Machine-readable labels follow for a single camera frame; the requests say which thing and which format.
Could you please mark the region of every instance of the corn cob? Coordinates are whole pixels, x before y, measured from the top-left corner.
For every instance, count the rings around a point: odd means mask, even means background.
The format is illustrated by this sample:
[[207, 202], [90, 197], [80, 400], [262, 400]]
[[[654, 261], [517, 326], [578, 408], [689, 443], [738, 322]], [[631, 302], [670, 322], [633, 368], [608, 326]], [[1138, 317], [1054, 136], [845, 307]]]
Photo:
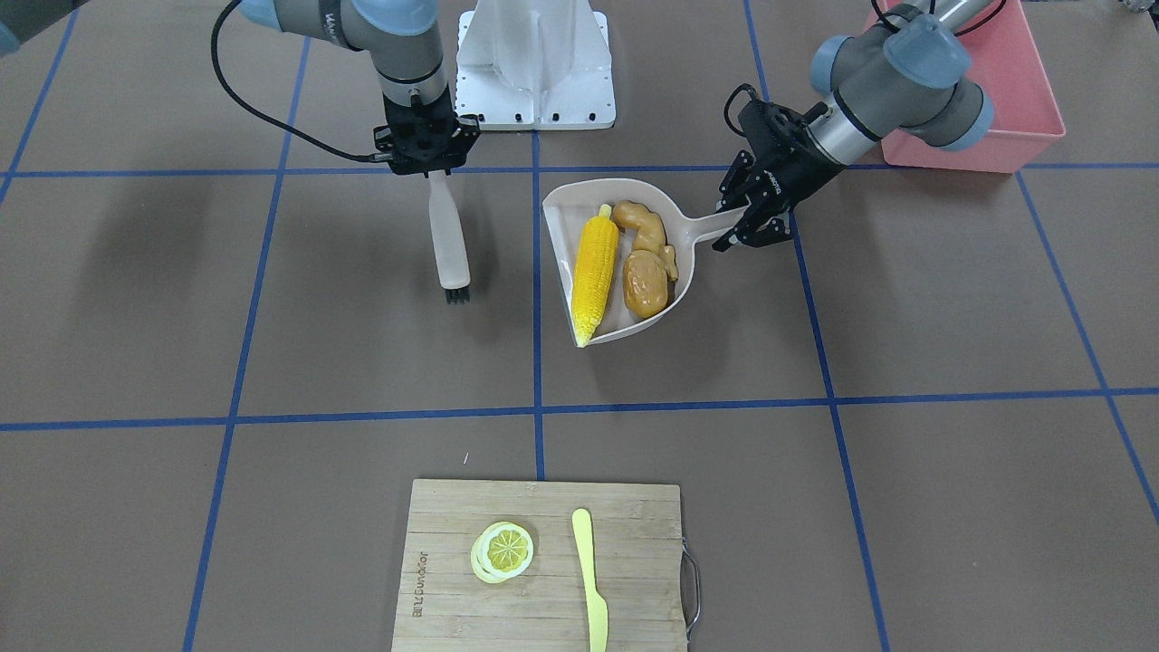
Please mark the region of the corn cob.
[[571, 283], [571, 330], [576, 346], [585, 347], [604, 318], [607, 293], [615, 269], [615, 248], [620, 229], [612, 217], [612, 206], [603, 204], [599, 214], [583, 226], [580, 252], [576, 255], [575, 279]]

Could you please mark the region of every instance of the pink trash can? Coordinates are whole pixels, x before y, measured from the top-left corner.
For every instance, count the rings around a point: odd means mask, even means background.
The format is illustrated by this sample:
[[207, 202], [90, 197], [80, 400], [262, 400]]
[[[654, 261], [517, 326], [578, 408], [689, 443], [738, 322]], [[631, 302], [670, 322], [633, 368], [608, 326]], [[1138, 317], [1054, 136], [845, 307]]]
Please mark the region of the pink trash can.
[[[882, 7], [899, 2], [883, 0]], [[993, 7], [997, 0], [965, 27], [976, 23]], [[866, 28], [876, 20], [877, 16], [870, 14]], [[974, 60], [967, 75], [978, 82], [994, 103], [994, 123], [981, 141], [960, 152], [931, 147], [904, 131], [894, 131], [881, 141], [885, 162], [1011, 174], [1066, 134], [1019, 0], [1007, 0], [993, 20], [962, 36], [961, 42]]]

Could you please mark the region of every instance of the wooden cutting board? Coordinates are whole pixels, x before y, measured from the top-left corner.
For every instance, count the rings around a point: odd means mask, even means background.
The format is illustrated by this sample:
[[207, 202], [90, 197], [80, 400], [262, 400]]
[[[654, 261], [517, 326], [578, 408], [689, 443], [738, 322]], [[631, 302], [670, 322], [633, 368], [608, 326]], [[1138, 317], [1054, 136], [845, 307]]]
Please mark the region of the wooden cutting board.
[[[415, 481], [393, 652], [589, 652], [580, 507], [591, 512], [607, 651], [687, 652], [678, 486], [496, 481]], [[496, 521], [526, 528], [535, 554], [522, 576], [488, 585], [468, 554]]]

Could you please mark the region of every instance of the black cable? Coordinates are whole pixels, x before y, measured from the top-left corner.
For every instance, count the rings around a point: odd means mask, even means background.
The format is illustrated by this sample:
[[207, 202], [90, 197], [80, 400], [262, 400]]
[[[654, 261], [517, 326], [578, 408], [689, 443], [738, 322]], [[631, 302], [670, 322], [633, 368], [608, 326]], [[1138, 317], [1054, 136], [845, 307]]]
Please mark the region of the black cable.
[[736, 96], [739, 95], [741, 93], [748, 93], [749, 97], [751, 97], [753, 101], [757, 101], [759, 98], [757, 97], [757, 89], [753, 88], [751, 85], [742, 83], [741, 86], [737, 86], [736, 89], [732, 90], [732, 94], [728, 96], [728, 100], [724, 101], [724, 124], [727, 124], [728, 127], [732, 130], [732, 133], [736, 133], [741, 138], [745, 138], [744, 132], [737, 129], [736, 125], [732, 124], [732, 118], [729, 117], [728, 115], [728, 110], [732, 107], [732, 101], [736, 100]]
[[249, 111], [254, 116], [256, 116], [256, 117], [258, 117], [258, 118], [261, 118], [261, 119], [263, 119], [263, 120], [272, 124], [274, 126], [282, 127], [282, 129], [289, 131], [290, 133], [293, 133], [298, 138], [301, 138], [302, 140], [309, 142], [311, 145], [314, 145], [315, 147], [321, 147], [322, 149], [326, 149], [327, 152], [329, 152], [329, 153], [331, 153], [331, 154], [334, 154], [336, 156], [342, 156], [342, 157], [344, 157], [347, 160], [355, 161], [355, 162], [386, 162], [385, 154], [382, 154], [382, 153], [376, 153], [376, 154], [351, 154], [350, 152], [343, 152], [342, 149], [338, 149], [336, 147], [331, 147], [330, 145], [327, 145], [326, 142], [322, 142], [318, 138], [314, 138], [313, 135], [311, 135], [311, 134], [308, 134], [308, 133], [306, 133], [304, 131], [299, 131], [297, 129], [290, 126], [289, 124], [286, 124], [286, 123], [284, 123], [284, 122], [282, 122], [282, 120], [279, 120], [277, 118], [272, 118], [272, 117], [263, 113], [262, 111], [255, 109], [254, 107], [249, 105], [249, 103], [247, 103], [245, 100], [242, 100], [233, 90], [233, 88], [229, 86], [229, 82], [227, 82], [225, 80], [225, 75], [221, 73], [221, 61], [220, 61], [220, 59], [218, 57], [218, 37], [221, 34], [221, 25], [225, 24], [225, 20], [227, 17], [229, 17], [229, 14], [232, 14], [234, 9], [238, 8], [238, 5], [241, 5], [241, 0], [229, 0], [229, 3], [226, 5], [225, 9], [221, 9], [221, 14], [218, 15], [217, 22], [213, 23], [213, 32], [210, 35], [210, 57], [213, 59], [213, 74], [217, 75], [218, 83], [220, 83], [221, 88], [225, 89], [226, 95], [228, 95], [231, 100], [233, 100], [234, 102], [238, 102], [238, 104], [241, 108], [246, 109], [247, 111]]
[[[930, 13], [931, 14], [934, 13], [934, 7], [936, 5], [936, 1], [938, 0], [930, 0]], [[885, 13], [877, 5], [877, 0], [869, 0], [869, 5], [873, 7], [873, 12], [875, 14], [877, 14], [877, 21], [885, 29], [888, 29], [889, 31], [891, 31], [894, 34], [897, 34], [898, 31], [901, 31], [901, 28], [898, 28], [896, 24], [889, 22], [889, 19], [885, 17]], [[993, 20], [993, 17], [998, 15], [998, 12], [1001, 12], [1003, 7], [1005, 7], [1005, 6], [1006, 6], [1006, 0], [1001, 0], [1000, 2], [998, 2], [998, 7], [996, 7], [993, 12], [990, 12], [990, 14], [986, 15], [986, 17], [982, 19], [976, 24], [963, 29], [962, 31], [955, 31], [954, 36], [965, 36], [967, 34], [970, 34], [971, 31], [974, 31], [974, 30], [978, 29], [979, 27], [986, 24], [987, 22], [990, 22], [991, 20]]]

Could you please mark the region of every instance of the lemon slice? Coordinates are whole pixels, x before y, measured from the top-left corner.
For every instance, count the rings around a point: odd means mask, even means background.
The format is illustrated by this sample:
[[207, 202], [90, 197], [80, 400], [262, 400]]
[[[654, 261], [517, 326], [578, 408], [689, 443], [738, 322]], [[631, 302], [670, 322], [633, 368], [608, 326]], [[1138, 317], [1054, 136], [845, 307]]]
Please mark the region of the lemon slice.
[[531, 535], [509, 521], [493, 523], [471, 547], [471, 570], [488, 584], [500, 584], [518, 577], [535, 554]]

